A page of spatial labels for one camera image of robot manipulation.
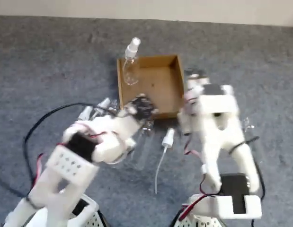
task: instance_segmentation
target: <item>clear plastic bottle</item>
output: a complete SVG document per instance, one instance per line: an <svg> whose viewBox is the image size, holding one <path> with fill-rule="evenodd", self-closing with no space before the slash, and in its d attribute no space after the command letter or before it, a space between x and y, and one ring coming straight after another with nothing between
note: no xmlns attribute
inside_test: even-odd
<svg viewBox="0 0 293 227"><path fill-rule="evenodd" d="M125 50L122 73L124 82L128 85L134 85L139 81L140 65L137 51L140 43L140 39L135 37Z"/></svg>
<svg viewBox="0 0 293 227"><path fill-rule="evenodd" d="M149 121L140 130L136 140L136 146L131 153L129 165L131 165L133 168L138 170L144 169L149 152L151 149L153 149L153 137L153 121Z"/></svg>

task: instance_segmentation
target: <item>white spray cap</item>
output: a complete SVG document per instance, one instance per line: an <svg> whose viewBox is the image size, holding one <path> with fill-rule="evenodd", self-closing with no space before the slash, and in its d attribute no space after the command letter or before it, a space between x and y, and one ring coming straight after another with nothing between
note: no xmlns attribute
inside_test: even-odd
<svg viewBox="0 0 293 227"><path fill-rule="evenodd" d="M101 103L99 103L97 106L101 107L101 108L104 108L104 109L107 109L108 106L110 104L110 100L109 98L105 98Z"/></svg>
<svg viewBox="0 0 293 227"><path fill-rule="evenodd" d="M129 58L133 58L134 56L136 56L140 43L141 40L139 38L133 38L132 42L127 46L125 50L125 56Z"/></svg>
<svg viewBox="0 0 293 227"><path fill-rule="evenodd" d="M169 128L167 130L166 136L163 138L162 146L165 148L171 148L174 143L174 134L175 130L173 128Z"/></svg>

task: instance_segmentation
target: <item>white wall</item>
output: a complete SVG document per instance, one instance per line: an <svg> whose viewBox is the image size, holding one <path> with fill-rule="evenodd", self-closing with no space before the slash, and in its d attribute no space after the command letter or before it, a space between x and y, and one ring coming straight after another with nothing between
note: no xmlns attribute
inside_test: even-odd
<svg viewBox="0 0 293 227"><path fill-rule="evenodd" d="M0 15L293 26L293 0L0 0Z"/></svg>

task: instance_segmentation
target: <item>gray carpet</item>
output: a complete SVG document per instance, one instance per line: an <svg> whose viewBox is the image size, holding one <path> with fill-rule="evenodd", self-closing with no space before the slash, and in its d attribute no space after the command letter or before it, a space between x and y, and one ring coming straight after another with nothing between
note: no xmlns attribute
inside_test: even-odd
<svg viewBox="0 0 293 227"><path fill-rule="evenodd" d="M241 116L256 125L265 149L267 198L255 226L293 226L293 28L0 17L0 175L27 191L21 141L37 119L65 103L118 97L115 60L133 36L142 40L140 55L177 53L184 68L204 69L211 81L234 86ZM29 144L32 162L53 150L79 112L63 110L40 126ZM183 156L178 143L164 160L159 194L153 193L160 142L170 125L174 122L156 123L143 171L104 166L88 188L112 226L166 227L180 204L198 192L200 162ZM198 139L193 145L200 149ZM222 172L235 169L229 162L226 156L219 161ZM0 188L0 222L18 201ZM247 227L250 222L227 224Z"/></svg>

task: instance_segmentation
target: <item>perforated bracket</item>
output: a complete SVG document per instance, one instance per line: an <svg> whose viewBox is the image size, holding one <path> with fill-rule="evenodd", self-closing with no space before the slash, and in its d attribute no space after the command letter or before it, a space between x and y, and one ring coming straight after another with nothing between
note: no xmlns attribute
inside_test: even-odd
<svg viewBox="0 0 293 227"><path fill-rule="evenodd" d="M70 151L63 145L58 145L46 163L47 167L59 173L73 184L81 185L94 174L96 167Z"/></svg>

